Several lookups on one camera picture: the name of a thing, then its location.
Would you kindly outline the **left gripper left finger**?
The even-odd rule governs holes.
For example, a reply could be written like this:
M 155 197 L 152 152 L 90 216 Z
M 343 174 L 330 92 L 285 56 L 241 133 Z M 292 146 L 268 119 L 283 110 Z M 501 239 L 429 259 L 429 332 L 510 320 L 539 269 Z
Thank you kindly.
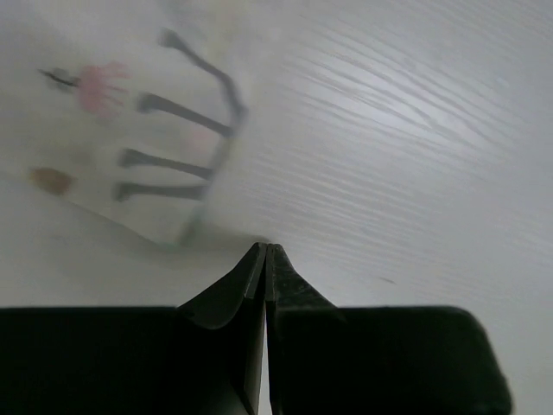
M 176 406 L 185 414 L 256 414 L 264 350 L 266 245 L 178 309 Z

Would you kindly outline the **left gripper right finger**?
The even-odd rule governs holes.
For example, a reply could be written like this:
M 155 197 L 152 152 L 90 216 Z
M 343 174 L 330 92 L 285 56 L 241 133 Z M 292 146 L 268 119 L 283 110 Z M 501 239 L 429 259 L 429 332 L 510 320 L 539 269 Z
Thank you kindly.
M 265 283 L 271 410 L 322 414 L 332 395 L 324 341 L 336 307 L 296 271 L 278 244 L 268 247 Z

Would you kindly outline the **animal print cloth placemat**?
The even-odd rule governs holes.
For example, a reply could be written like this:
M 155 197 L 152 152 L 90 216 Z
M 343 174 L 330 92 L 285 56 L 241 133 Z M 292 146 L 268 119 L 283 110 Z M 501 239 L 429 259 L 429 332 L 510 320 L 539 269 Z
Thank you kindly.
M 1 170 L 165 246 L 246 107 L 234 2 L 4 1 Z

